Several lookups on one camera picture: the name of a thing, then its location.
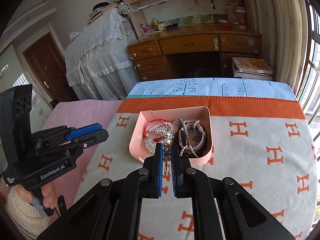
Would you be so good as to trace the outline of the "cream knit sleeve forearm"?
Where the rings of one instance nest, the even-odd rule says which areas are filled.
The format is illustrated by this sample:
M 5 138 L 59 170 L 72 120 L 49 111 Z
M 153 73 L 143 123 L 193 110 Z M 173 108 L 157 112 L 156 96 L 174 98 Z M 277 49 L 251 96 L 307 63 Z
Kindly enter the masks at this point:
M 50 218 L 42 217 L 35 207 L 23 201 L 16 187 L 12 187 L 8 193 L 6 208 L 13 223 L 25 239 L 37 239 L 50 226 Z

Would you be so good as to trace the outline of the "left hand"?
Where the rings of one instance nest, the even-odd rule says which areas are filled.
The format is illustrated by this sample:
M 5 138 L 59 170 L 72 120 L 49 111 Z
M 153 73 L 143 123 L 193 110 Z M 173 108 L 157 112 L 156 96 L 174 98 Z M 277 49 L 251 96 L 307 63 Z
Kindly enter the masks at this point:
M 21 200 L 23 200 L 26 203 L 31 204 L 31 202 L 33 201 L 34 195 L 25 190 L 23 188 L 23 186 L 21 185 L 16 185 L 14 186 L 17 194 L 19 195 L 19 197 L 21 198 Z M 55 190 L 55 185 L 54 183 L 51 181 L 46 185 L 43 185 L 41 187 L 41 192 L 43 195 L 43 204 L 46 208 L 50 208 L 50 209 L 54 209 L 57 207 L 57 194 L 56 194 L 56 190 Z

